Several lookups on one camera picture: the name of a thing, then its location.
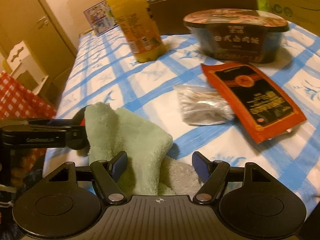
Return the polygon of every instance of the blue checkered tablecloth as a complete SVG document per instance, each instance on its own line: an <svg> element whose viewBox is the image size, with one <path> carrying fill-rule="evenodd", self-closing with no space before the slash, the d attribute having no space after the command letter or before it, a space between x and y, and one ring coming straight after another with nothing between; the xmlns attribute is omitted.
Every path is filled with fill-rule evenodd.
<svg viewBox="0 0 320 240"><path fill-rule="evenodd" d="M99 101L114 109L125 107L173 136L170 157L191 164L191 154L198 150L210 160L224 160L232 166L255 162L295 192L310 213L320 193L320 38L291 23L276 61L255 64L284 89L308 119L296 131L261 144L255 143L238 121L200 127L182 122L172 86L207 86L200 63L222 62L200 54L191 35L162 38L169 52L140 64L118 27L100 37L92 33L82 37L57 117L72 118L82 107ZM82 153L49 149L44 175L65 161L88 165Z"/></svg>

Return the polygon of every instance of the red food package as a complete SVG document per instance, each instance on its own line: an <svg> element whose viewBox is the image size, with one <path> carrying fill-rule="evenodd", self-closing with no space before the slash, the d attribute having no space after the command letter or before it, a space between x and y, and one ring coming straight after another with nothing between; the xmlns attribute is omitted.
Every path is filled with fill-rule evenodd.
<svg viewBox="0 0 320 240"><path fill-rule="evenodd" d="M201 66L208 82L229 103L255 142L306 120L295 102L255 66L237 62Z"/></svg>

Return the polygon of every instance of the metal screw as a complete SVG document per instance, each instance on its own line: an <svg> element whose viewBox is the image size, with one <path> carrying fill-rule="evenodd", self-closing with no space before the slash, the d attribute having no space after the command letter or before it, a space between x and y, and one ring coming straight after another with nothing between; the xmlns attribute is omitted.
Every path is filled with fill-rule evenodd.
<svg viewBox="0 0 320 240"><path fill-rule="evenodd" d="M209 201L212 199L212 197L209 195L209 194L206 194L206 193L201 193L201 194L198 194L196 196L196 199L201 201L201 202L205 202L205 201Z"/></svg>
<svg viewBox="0 0 320 240"><path fill-rule="evenodd" d="M124 199L124 196L119 193L113 193L108 196L108 199L110 199L112 202L118 202Z"/></svg>

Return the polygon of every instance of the orange juice bottle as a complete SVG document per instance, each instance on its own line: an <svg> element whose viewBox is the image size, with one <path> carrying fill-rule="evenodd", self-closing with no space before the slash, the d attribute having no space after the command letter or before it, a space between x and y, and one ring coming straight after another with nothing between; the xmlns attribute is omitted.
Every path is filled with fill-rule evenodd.
<svg viewBox="0 0 320 240"><path fill-rule="evenodd" d="M165 53L156 22L146 0L106 0L120 25L130 49L143 63Z"/></svg>

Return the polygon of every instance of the light green towel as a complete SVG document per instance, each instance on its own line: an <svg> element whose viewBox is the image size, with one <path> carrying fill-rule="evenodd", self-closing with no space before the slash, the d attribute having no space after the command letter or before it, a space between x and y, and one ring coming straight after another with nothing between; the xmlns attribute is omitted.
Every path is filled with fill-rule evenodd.
<svg viewBox="0 0 320 240"><path fill-rule="evenodd" d="M127 197L193 195L200 188L192 166L169 157L164 160L172 136L159 126L125 108L114 111L104 103L87 106L84 117L90 163L111 160L121 150L127 152L127 169L117 183Z"/></svg>

